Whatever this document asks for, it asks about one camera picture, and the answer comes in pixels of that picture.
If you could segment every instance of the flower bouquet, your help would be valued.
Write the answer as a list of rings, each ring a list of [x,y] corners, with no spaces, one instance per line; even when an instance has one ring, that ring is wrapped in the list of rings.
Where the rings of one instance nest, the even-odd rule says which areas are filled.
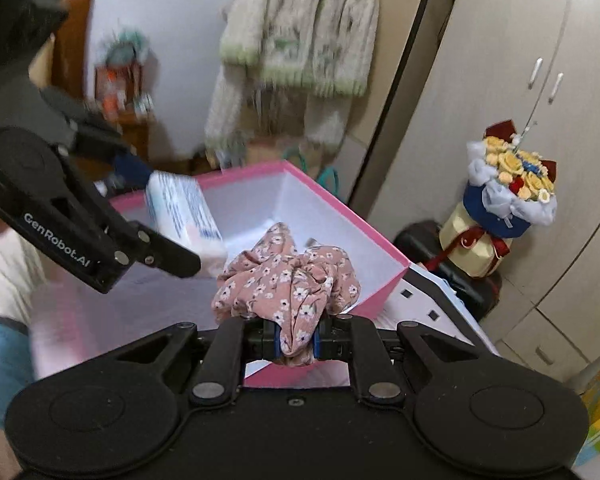
[[[555,219],[556,163],[520,149],[529,127],[518,134],[512,121],[486,129],[467,144],[469,179],[462,202],[440,230],[443,252],[426,263],[433,270],[449,258],[474,278],[491,274],[513,238],[532,224]]]

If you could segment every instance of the black suitcase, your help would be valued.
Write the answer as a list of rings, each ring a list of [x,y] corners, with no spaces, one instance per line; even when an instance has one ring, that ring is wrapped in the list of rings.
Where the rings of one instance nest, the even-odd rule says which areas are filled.
[[[394,245],[412,262],[428,262],[442,252],[439,232],[440,225],[433,220],[417,222],[405,227],[395,237]],[[450,260],[443,260],[433,273],[449,282],[477,320],[486,316],[498,303],[502,278],[497,270],[485,278],[472,278]]]

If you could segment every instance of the floral fabric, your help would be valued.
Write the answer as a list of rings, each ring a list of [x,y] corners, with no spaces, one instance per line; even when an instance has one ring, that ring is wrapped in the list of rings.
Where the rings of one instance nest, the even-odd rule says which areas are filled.
[[[325,309],[338,314],[360,296],[344,250],[316,246],[298,254],[283,223],[271,227],[251,251],[241,252],[218,285],[212,303],[218,322],[254,312],[277,323],[281,362],[289,366],[314,361],[311,339]]]

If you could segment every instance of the white wardrobe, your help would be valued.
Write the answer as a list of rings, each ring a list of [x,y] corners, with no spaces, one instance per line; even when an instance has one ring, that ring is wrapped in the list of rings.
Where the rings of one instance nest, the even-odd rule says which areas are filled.
[[[534,124],[523,147],[557,165],[558,214],[512,246],[482,325],[503,354],[565,380],[600,355],[600,0],[456,0],[369,222],[389,239],[443,222],[466,142]]]

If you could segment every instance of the person's arm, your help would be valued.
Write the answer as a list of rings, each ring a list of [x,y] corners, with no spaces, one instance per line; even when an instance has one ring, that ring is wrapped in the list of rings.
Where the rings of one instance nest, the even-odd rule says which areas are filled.
[[[26,327],[16,328],[13,320],[0,318],[0,429],[11,399],[33,380]]]
[[[46,280],[47,260],[13,230],[0,234],[0,428],[7,407],[33,380],[31,296]]]

